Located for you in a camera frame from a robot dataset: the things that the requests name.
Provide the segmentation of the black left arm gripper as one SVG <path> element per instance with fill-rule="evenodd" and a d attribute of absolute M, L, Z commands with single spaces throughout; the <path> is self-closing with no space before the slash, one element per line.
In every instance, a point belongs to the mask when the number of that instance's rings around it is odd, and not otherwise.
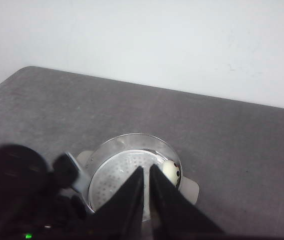
<path fill-rule="evenodd" d="M 0 145 L 0 240 L 92 240 L 82 201 L 61 195 L 79 179 L 69 153 L 49 167 L 26 146 Z"/>

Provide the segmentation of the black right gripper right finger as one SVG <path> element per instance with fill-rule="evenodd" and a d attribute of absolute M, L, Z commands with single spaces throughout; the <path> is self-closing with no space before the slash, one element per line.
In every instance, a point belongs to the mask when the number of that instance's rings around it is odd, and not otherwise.
<path fill-rule="evenodd" d="M 150 167 L 149 191 L 155 240 L 226 239 L 226 233 L 192 205 L 156 165 Z"/>

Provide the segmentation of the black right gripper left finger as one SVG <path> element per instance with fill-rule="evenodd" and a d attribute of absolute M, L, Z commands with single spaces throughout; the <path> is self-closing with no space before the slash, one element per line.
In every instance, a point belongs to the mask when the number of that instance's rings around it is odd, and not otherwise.
<path fill-rule="evenodd" d="M 144 207 L 143 168 L 137 167 L 86 223 L 89 240 L 139 240 Z"/>

